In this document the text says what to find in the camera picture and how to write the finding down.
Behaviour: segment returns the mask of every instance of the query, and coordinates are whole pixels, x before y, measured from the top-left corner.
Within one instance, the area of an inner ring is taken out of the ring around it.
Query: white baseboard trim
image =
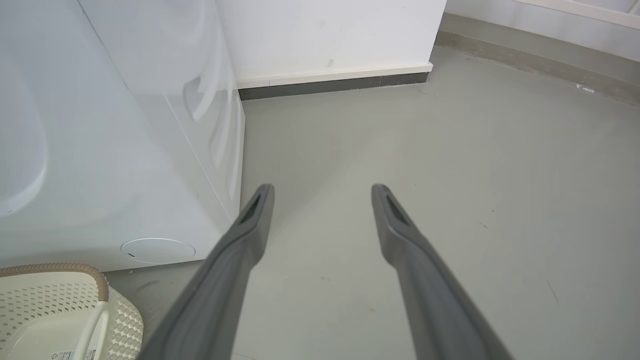
[[[378,69],[347,69],[335,72],[315,74],[293,74],[288,76],[276,76],[273,78],[238,79],[238,89],[262,88],[265,86],[291,85],[303,83],[317,83],[319,81],[333,81],[345,79],[372,78],[374,76],[415,74],[418,72],[431,72],[433,64],[428,62],[423,65],[408,65],[394,68]]]

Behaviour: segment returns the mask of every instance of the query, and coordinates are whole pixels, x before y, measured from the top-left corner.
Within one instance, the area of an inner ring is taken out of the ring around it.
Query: perforated basket side
[[[82,273],[25,274],[0,278],[0,354],[26,323],[45,316],[93,309],[95,281]]]
[[[127,298],[109,288],[109,324],[100,360],[133,360],[142,345],[142,316]]]

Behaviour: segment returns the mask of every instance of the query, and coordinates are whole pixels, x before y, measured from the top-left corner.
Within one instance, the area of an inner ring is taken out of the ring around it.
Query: white wall
[[[418,72],[415,67],[429,65],[444,5],[445,0],[218,0],[236,78],[244,87],[372,69]]]
[[[637,29],[512,0],[449,0],[445,11],[640,61]]]

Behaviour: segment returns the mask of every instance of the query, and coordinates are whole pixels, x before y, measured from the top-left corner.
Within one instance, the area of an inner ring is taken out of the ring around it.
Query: scuff mark
[[[140,286],[139,288],[136,289],[136,293],[139,293],[140,290],[144,289],[144,288],[148,288],[149,286],[155,285],[155,284],[159,284],[160,280],[151,280],[149,282],[146,282],[143,286]]]
[[[549,285],[549,288],[551,289],[551,292],[554,294],[554,297],[556,298],[556,304],[560,304],[560,301],[558,301],[558,296],[556,296],[556,292],[551,287],[551,284],[549,284],[549,280],[547,280],[547,285]]]
[[[234,355],[238,355],[238,356],[242,356],[242,357],[246,357],[247,359],[255,360],[255,359],[254,359],[254,358],[252,358],[252,357],[248,357],[248,356],[246,356],[246,355],[238,354],[237,352],[233,352],[232,354],[234,354]]]
[[[596,90],[593,90],[592,88],[588,88],[588,87],[586,87],[584,85],[580,85],[580,84],[576,84],[575,87],[577,87],[578,89],[587,90],[588,92],[591,92],[591,93],[595,93],[596,92]]]

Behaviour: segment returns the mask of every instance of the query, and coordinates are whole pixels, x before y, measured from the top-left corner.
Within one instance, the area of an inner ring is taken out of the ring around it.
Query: floor mark
[[[547,285],[549,285],[549,288],[551,289],[551,292],[554,294],[554,297],[556,298],[556,304],[560,304],[560,301],[558,301],[558,297],[556,296],[556,292],[551,287],[551,284],[549,284],[549,280],[547,280]]]

